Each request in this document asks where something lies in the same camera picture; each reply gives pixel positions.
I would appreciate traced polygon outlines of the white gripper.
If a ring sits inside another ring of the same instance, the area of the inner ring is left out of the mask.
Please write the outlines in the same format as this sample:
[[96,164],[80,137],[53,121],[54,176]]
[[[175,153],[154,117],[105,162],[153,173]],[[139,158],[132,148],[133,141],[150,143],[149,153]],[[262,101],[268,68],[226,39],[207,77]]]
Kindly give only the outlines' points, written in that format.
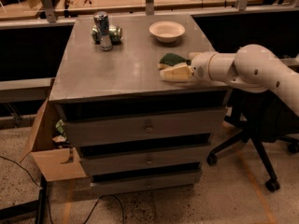
[[188,59],[191,67],[186,63],[179,63],[160,71],[160,76],[165,81],[187,81],[193,76],[198,81],[211,82],[209,64],[216,52],[190,52]]

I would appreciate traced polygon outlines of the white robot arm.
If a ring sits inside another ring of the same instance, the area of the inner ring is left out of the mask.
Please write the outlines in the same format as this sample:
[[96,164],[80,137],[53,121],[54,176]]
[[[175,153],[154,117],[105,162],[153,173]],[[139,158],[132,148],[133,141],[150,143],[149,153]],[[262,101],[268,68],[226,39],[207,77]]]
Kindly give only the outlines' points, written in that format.
[[299,116],[299,74],[272,51],[246,45],[237,53],[192,53],[191,63],[179,63],[160,72],[165,81],[219,81],[248,92],[273,92]]

